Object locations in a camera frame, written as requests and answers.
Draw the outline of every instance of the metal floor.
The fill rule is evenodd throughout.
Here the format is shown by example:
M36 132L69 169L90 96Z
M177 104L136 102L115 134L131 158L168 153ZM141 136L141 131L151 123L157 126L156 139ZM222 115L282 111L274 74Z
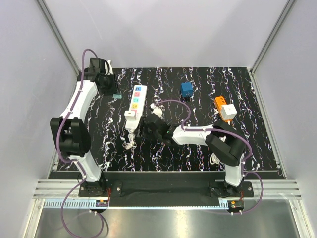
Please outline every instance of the metal floor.
M255 204L245 201L247 208ZM91 237L101 222L85 210L65 209L65 221L75 234ZM288 201L264 200L242 216L216 215L200 210L107 210L109 238L299 238ZM70 238L62 227L60 209L42 211L36 238Z

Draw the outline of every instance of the marble pattern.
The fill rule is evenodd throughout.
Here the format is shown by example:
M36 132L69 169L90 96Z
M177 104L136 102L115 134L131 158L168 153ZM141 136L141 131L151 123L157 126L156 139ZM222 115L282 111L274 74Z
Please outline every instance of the marble pattern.
M205 146L167 147L157 141L136 138L137 147L125 150L124 111L128 109L133 86L147 85L144 115L152 102L179 99L180 85L192 82L194 96L187 104L192 109L191 126L213 124L220 119L214 99L223 96L238 111L232 125L249 141L253 156L246 161L247 170L276 170L276 161L246 68L117 68L114 69L122 99L98 94L91 102L85 124L92 138L91 152L103 171L216 171L210 165L210 151ZM181 104L160 106L167 123L181 123L187 111ZM57 170L77 170L74 165L59 164Z

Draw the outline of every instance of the blue cube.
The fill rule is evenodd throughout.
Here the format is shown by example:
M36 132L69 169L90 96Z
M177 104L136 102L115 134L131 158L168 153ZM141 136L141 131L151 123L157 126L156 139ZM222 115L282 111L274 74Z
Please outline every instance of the blue cube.
M191 97L194 94L192 83L182 83L180 92L183 98Z

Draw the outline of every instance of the orange connector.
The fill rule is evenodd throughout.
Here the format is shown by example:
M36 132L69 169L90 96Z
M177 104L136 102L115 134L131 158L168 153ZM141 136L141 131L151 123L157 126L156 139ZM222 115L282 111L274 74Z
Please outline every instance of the orange connector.
M224 120L224 119L222 118L221 113L220 113L221 107L222 107L223 105L227 105L227 103L226 103L226 101L224 100L223 96L216 97L216 98L214 99L214 103L216 104L216 108L217 108L217 110L218 110L218 112L219 112L219 115L221 116L221 119L222 119L223 121L225 121L225 122L232 121L232 119L230 119L230 120Z

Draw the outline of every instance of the white wall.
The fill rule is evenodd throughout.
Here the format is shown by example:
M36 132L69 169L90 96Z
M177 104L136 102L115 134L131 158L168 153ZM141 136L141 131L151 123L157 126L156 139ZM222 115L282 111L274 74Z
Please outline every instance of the white wall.
M90 47L115 67L252 66L286 2L46 0L79 65Z
M286 166L317 234L317 1L297 1L256 72Z
M75 73L34 0L0 1L0 237L17 238L54 143Z

